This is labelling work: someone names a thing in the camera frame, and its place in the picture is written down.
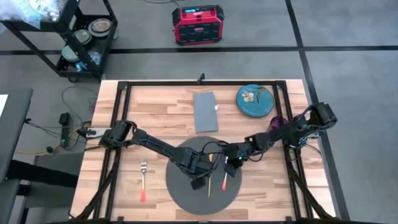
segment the wooden table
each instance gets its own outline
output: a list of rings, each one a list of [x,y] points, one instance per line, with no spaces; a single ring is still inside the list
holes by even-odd
[[[293,115],[302,113],[308,102],[301,80],[286,80]],[[92,125],[108,128],[116,96],[118,81],[103,81]],[[240,86],[133,86],[129,104],[128,120],[149,134],[174,146],[197,136],[193,119],[193,93],[212,91],[216,96],[219,131],[205,133],[228,142],[242,142],[244,137],[267,130],[269,121],[276,116],[274,108],[264,118],[250,118],[238,109],[235,103]],[[281,97],[282,109],[284,100]],[[119,118],[124,98],[121,99]],[[95,146],[91,140],[87,147]],[[309,144],[319,148],[315,140]],[[104,149],[85,152],[71,214],[78,215],[90,201],[98,188]],[[139,200],[141,190],[141,159],[148,160],[146,177],[147,202]],[[325,210],[335,215],[331,195],[326,181],[322,159],[317,151],[305,146],[302,159],[310,191]],[[292,197],[284,160],[282,144],[277,142],[261,162],[247,161],[243,166],[243,181],[235,201],[225,210],[214,215],[192,215],[178,207],[171,199],[165,184],[167,158],[140,146],[123,149],[112,219],[124,216],[126,221],[175,221],[175,220],[285,220],[294,217]],[[300,190],[302,216],[305,209]],[[104,216],[106,199],[103,200],[101,217]]]

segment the flower design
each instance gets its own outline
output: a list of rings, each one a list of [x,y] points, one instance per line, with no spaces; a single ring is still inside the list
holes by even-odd
[[[243,97],[243,101],[245,101],[245,102],[253,102],[254,101],[254,93],[251,93],[247,90],[245,90],[241,96]]]

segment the wheel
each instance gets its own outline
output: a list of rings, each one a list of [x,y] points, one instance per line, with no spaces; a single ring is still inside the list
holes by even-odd
[[[69,80],[71,83],[76,83],[76,82],[80,81],[80,79],[77,78],[77,77],[68,77],[68,80]]]

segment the plastic bag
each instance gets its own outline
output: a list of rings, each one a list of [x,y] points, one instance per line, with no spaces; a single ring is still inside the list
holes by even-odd
[[[42,19],[56,21],[59,5],[56,0],[0,0],[0,20],[22,20],[40,29]]]

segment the purple object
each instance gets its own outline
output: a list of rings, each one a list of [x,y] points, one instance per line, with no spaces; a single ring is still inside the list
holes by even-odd
[[[271,127],[271,130],[275,130],[280,128],[284,124],[287,124],[287,120],[283,117],[276,116],[271,119],[269,126]]]

